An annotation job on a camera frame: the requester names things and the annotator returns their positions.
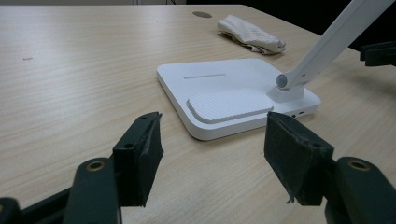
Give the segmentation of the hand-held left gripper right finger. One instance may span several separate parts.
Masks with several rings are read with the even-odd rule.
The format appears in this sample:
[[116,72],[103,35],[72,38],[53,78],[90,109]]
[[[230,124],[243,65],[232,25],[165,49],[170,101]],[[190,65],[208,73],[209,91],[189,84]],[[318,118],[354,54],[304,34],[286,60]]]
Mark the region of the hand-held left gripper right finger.
[[269,112],[263,151],[289,194],[289,203],[297,200],[301,205],[321,205],[325,171],[332,164],[332,145],[295,118]]

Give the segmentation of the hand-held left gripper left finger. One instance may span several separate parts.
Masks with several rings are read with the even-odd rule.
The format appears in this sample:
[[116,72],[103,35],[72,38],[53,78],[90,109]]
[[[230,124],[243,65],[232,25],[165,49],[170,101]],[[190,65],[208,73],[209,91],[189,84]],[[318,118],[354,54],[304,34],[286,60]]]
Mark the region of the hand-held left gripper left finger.
[[159,112],[140,116],[113,147],[121,206],[145,207],[147,204],[163,157],[161,117]]

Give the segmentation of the white desk lamp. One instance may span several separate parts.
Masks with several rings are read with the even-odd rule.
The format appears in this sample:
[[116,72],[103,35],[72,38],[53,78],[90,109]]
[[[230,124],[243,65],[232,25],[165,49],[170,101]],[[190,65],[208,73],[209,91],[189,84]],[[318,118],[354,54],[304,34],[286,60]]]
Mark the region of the white desk lamp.
[[163,64],[158,79],[190,135],[203,141],[263,127],[271,111],[309,115],[320,99],[305,85],[394,2],[352,0],[287,73],[259,59],[239,59]]

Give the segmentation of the white quilted cloth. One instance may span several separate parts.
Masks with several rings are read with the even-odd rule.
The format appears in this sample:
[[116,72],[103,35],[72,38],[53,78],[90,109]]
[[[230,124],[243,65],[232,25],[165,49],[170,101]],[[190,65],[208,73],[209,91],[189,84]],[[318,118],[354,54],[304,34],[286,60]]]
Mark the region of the white quilted cloth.
[[263,55],[278,54],[286,49],[283,40],[234,15],[219,20],[218,30],[220,34],[230,37],[233,42]]

